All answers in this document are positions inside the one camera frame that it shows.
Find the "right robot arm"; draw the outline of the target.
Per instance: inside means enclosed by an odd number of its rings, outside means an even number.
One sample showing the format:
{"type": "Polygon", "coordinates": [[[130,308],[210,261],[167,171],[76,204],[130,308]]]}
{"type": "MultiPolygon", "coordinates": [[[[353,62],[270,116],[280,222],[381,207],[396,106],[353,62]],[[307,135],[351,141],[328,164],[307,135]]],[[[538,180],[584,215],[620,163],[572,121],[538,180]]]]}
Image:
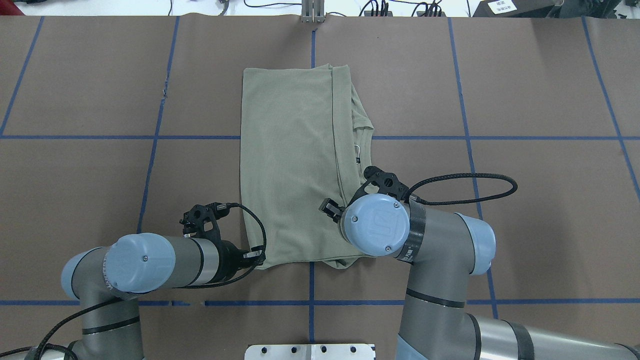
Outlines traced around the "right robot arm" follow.
{"type": "Polygon", "coordinates": [[[320,211],[365,255],[410,264],[397,360],[637,360],[639,347],[590,341],[466,312],[469,279],[496,255],[493,229],[481,219],[402,203],[373,193],[320,211]]]}

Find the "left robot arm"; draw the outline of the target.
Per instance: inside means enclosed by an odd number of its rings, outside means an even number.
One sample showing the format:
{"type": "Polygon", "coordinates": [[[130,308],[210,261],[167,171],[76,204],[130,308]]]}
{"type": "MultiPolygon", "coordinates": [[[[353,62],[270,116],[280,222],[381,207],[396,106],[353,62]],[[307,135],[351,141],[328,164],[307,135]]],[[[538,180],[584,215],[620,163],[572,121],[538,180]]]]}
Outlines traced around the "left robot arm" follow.
{"type": "Polygon", "coordinates": [[[238,270],[262,264],[265,247],[240,250],[225,240],[147,232],[74,256],[62,269],[61,285],[80,302],[71,319],[82,319],[82,337],[58,350],[58,358],[144,360],[139,297],[233,284],[238,270]]]}

